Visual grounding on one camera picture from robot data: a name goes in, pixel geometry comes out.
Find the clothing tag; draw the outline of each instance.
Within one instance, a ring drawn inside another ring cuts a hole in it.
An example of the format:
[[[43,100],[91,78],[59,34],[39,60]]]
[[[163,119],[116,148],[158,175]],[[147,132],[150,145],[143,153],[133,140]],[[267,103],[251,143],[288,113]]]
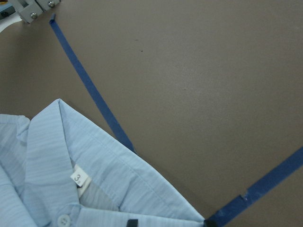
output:
[[[80,168],[80,166],[75,165],[71,179],[77,184],[78,196],[80,198],[88,188],[91,178]]]

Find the shirt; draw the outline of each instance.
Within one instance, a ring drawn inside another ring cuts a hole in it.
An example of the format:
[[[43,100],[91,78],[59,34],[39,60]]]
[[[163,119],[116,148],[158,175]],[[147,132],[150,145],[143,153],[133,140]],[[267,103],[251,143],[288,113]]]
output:
[[[91,182],[79,198],[73,167]],[[139,156],[58,99],[31,121],[0,114],[0,226],[202,227]]]

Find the white button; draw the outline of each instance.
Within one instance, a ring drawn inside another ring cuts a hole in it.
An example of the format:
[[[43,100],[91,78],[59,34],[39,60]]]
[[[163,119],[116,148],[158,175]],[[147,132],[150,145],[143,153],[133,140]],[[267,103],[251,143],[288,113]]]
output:
[[[70,227],[71,226],[71,218],[67,214],[63,214],[58,218],[58,227]]]

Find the painter's tape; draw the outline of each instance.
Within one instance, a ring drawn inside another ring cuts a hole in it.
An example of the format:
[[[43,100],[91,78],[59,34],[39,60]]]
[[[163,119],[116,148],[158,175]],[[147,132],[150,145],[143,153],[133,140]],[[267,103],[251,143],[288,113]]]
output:
[[[85,71],[84,67],[82,66],[81,62],[78,60],[76,54],[72,50],[71,46],[67,42],[64,34],[62,33],[61,29],[59,28],[58,24],[55,21],[55,14],[52,15],[51,20],[49,21],[53,31],[55,32],[62,48],[64,49],[66,55],[70,59],[72,65],[74,66],[75,70],[77,71],[79,77],[81,78],[84,86],[88,90],[90,96],[96,103],[98,109],[102,113],[104,119],[108,123],[109,127],[113,131],[114,135],[116,136],[117,140],[121,142],[124,146],[129,148],[131,151],[135,153],[133,144],[129,140],[128,136],[120,126],[119,122],[109,109],[108,105],[102,98],[101,94],[98,92],[96,86],[91,81],[89,75]]]
[[[255,182],[245,195],[239,195],[230,203],[218,210],[208,220],[214,221],[218,227],[225,226],[237,215],[251,206],[254,202],[276,187],[294,171],[303,165],[303,148],[300,148],[276,168]]]

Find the screw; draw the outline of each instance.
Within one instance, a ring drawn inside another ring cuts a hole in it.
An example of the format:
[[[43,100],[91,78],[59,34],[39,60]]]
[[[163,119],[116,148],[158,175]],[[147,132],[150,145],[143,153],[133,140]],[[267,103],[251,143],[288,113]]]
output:
[[[55,6],[55,2],[54,1],[49,1],[48,2],[48,6],[51,7],[51,8],[54,7]]]
[[[33,12],[33,13],[30,14],[30,17],[32,19],[36,19],[38,17],[38,14]]]

